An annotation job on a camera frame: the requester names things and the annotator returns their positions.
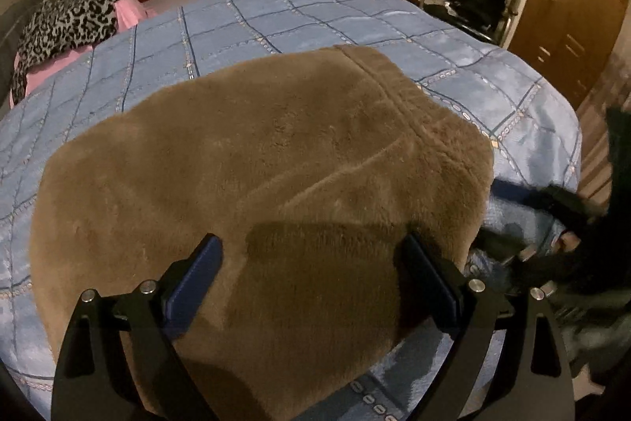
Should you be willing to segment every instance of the black chair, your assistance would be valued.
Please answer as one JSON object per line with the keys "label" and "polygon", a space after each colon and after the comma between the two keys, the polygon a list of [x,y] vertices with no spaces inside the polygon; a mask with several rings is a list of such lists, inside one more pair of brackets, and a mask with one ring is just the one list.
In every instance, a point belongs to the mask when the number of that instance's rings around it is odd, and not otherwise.
{"label": "black chair", "polygon": [[507,10],[506,0],[446,0],[444,4],[425,4],[421,9],[448,22],[472,37],[501,45],[515,13]]}

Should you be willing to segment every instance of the pillow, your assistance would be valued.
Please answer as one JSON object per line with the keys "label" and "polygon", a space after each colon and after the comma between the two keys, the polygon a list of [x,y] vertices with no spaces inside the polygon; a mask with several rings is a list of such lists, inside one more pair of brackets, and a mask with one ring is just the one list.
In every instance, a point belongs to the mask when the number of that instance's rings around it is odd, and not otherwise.
{"label": "pillow", "polygon": [[21,0],[0,15],[0,105],[11,89],[20,36],[42,0]]}

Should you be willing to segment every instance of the dark fabric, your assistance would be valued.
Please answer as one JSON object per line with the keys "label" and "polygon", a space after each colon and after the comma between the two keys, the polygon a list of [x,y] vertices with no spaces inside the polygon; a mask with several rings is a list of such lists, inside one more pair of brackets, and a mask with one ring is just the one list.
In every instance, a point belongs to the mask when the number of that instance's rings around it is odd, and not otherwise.
{"label": "dark fabric", "polygon": [[222,420],[289,420],[419,321],[398,242],[416,229],[462,268],[492,178],[489,140],[376,49],[250,60],[49,159],[35,301],[58,355],[82,290],[131,291],[217,234],[222,268],[176,350]]}
{"label": "dark fabric", "polygon": [[26,73],[60,54],[97,45],[116,34],[118,0],[46,0],[23,29],[20,61],[13,72],[11,94],[17,105],[26,95]]}
{"label": "dark fabric", "polygon": [[0,104],[11,90],[15,54],[24,26],[43,0],[21,0],[0,15]]}

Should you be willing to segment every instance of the black metal bracket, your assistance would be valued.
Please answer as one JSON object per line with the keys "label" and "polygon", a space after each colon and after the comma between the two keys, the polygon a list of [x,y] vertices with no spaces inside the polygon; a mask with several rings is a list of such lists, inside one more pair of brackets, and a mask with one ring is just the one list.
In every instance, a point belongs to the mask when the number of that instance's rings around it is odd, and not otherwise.
{"label": "black metal bracket", "polygon": [[[159,281],[144,281],[130,294],[113,297],[84,291],[59,354],[52,421],[218,421],[170,340],[190,326],[221,262],[221,241],[209,234]],[[121,331],[130,334],[140,382],[160,416],[140,400]]]}
{"label": "black metal bracket", "polygon": [[458,419],[497,329],[505,329],[506,338],[491,388],[482,409],[468,419],[574,419],[572,378],[563,340],[541,290],[507,297],[491,291],[479,279],[467,282],[452,262],[432,256],[415,234],[403,241],[402,254],[439,329],[454,339],[446,361],[409,421]]}
{"label": "black metal bracket", "polygon": [[[541,290],[520,297],[467,279],[423,247],[418,234],[401,245],[403,263],[430,312],[454,344],[409,421],[460,416],[497,329],[506,329],[483,408],[469,420],[570,421],[572,382],[563,342]],[[102,298],[83,292],[64,338],[54,381],[52,421],[218,421],[179,360],[171,338],[184,333],[219,269],[221,243],[208,235],[159,281]],[[130,333],[139,382],[160,415],[144,409],[120,332]]]}

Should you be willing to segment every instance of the metal screw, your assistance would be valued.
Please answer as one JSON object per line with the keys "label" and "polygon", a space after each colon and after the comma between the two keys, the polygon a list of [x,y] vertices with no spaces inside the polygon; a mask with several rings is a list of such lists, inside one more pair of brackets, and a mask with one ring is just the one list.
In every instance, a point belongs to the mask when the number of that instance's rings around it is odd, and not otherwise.
{"label": "metal screw", "polygon": [[530,290],[530,296],[535,300],[543,300],[546,297],[546,294],[539,288],[532,288]]}
{"label": "metal screw", "polygon": [[474,293],[481,293],[486,288],[487,287],[484,285],[484,282],[482,282],[479,278],[472,278],[469,280],[469,289]]}
{"label": "metal screw", "polygon": [[140,292],[143,295],[148,295],[156,290],[158,284],[155,280],[145,280],[142,284],[140,284]]}
{"label": "metal screw", "polygon": [[94,300],[94,297],[97,295],[97,292],[94,289],[86,289],[83,293],[81,293],[81,301],[88,303],[89,301]]}

